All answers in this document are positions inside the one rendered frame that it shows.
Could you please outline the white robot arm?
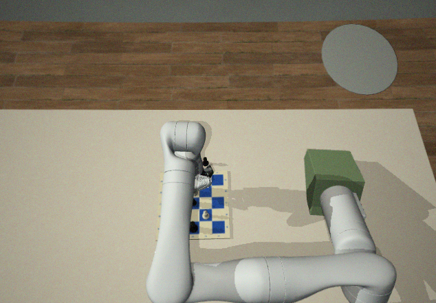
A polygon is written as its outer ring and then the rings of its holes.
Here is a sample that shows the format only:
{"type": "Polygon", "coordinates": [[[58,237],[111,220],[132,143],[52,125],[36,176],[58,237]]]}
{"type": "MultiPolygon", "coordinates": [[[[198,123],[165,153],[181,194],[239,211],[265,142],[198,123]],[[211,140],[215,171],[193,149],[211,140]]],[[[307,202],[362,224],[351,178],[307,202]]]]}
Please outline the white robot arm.
{"type": "Polygon", "coordinates": [[[359,198],[344,186],[327,188],[320,196],[334,254],[190,264],[194,192],[212,184],[210,177],[201,175],[206,132],[197,122],[166,122],[160,140],[164,154],[160,230],[146,277],[152,303],[295,303],[340,286],[345,286],[341,289],[350,303],[388,302],[395,267],[376,254],[359,198]]]}

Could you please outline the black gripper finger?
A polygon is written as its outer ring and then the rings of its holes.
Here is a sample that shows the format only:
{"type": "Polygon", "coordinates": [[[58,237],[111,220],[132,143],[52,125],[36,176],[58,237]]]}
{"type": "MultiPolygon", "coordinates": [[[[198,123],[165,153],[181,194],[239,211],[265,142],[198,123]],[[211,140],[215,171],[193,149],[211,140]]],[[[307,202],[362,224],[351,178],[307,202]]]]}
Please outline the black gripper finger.
{"type": "Polygon", "coordinates": [[[207,176],[210,178],[212,177],[212,175],[214,173],[211,166],[207,166],[206,169],[204,169],[204,171],[206,172],[204,176],[207,176]]]}

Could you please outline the blue and cream chessboard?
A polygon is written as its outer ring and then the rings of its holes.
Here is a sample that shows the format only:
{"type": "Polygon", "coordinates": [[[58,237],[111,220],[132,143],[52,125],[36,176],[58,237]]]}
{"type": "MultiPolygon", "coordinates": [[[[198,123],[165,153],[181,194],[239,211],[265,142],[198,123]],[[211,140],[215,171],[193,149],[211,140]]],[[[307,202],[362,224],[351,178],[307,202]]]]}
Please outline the blue and cream chessboard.
{"type": "MultiPolygon", "coordinates": [[[[198,191],[193,198],[197,204],[192,208],[191,220],[198,226],[195,233],[190,231],[190,240],[230,238],[229,203],[228,203],[228,171],[214,170],[211,186],[198,191]],[[203,219],[204,210],[209,213],[203,219]]],[[[160,186],[157,208],[156,239],[158,238],[161,215],[162,184],[164,173],[160,173],[160,186]]]]}

